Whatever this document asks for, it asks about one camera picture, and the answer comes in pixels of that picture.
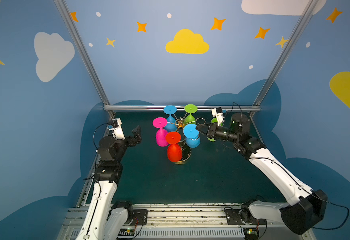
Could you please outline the blue wine glass front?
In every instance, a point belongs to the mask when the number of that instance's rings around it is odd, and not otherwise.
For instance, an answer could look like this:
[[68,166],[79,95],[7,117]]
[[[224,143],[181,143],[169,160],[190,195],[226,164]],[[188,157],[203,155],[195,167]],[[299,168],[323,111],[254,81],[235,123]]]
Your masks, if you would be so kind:
[[197,148],[200,145],[199,131],[195,124],[188,124],[183,129],[185,142],[190,148]]

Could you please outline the gold wire wine glass rack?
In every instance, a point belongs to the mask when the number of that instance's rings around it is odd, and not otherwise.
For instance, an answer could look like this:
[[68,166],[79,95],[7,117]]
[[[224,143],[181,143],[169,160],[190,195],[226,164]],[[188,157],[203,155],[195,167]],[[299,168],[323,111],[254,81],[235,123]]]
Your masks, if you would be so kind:
[[[203,118],[197,118],[196,119],[196,126],[197,125],[200,125],[200,123],[198,123],[198,120],[204,120]],[[183,134],[183,129],[184,129],[184,127],[183,128],[180,128],[180,131],[179,130],[176,130],[176,132],[178,132],[179,134],[180,134],[180,136],[181,136],[181,140],[180,140],[180,142],[179,142],[179,145],[180,145],[180,147],[181,147],[181,149],[182,149],[182,159],[179,161],[179,162],[172,162],[172,163],[174,163],[174,164],[176,164],[176,165],[184,165],[189,159],[190,159],[190,157],[191,157],[191,155],[192,155],[192,150],[193,149],[196,149],[196,148],[190,148],[187,144],[186,144],[186,142],[185,142],[185,136],[184,136],[184,134]]]

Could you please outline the red wine glass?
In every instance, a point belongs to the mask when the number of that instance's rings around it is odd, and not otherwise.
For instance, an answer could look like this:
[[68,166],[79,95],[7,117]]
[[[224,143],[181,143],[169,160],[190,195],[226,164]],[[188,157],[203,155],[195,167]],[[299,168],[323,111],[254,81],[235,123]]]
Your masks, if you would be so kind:
[[179,162],[182,159],[182,149],[179,145],[181,136],[178,132],[170,132],[166,136],[166,141],[169,143],[167,156],[171,162]]

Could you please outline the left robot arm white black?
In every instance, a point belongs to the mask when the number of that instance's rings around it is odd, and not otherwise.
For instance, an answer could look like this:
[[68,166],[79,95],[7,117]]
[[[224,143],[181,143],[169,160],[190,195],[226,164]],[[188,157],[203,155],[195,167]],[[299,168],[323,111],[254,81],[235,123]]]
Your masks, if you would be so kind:
[[100,162],[91,177],[95,181],[93,197],[77,240],[115,240],[122,227],[132,221],[130,202],[111,203],[122,177],[122,158],[129,147],[141,142],[141,126],[127,137],[121,126],[113,126],[99,141]]

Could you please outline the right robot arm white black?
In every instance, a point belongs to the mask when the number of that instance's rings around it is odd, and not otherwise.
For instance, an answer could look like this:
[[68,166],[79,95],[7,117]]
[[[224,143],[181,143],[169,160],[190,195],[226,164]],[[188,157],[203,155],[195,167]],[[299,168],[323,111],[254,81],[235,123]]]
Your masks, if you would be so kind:
[[314,191],[285,168],[261,142],[250,134],[250,119],[242,113],[233,114],[228,128],[219,123],[198,125],[196,129],[208,138],[233,144],[235,150],[256,166],[282,193],[286,203],[250,201],[240,209],[241,221],[251,224],[256,219],[283,223],[302,235],[324,219],[327,195]]

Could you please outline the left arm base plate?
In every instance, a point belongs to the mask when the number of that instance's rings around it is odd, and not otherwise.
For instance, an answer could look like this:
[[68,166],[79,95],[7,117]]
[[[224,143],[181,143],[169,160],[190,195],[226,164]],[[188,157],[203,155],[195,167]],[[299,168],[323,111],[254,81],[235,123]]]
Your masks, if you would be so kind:
[[148,210],[147,209],[134,209],[133,215],[130,220],[127,221],[128,226],[146,226],[148,222]]

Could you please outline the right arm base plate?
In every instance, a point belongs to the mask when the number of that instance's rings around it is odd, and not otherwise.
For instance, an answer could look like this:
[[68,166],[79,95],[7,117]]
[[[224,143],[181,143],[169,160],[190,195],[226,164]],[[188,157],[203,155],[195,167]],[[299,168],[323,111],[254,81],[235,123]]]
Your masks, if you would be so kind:
[[223,209],[228,225],[265,225],[265,219],[256,219],[247,209]]

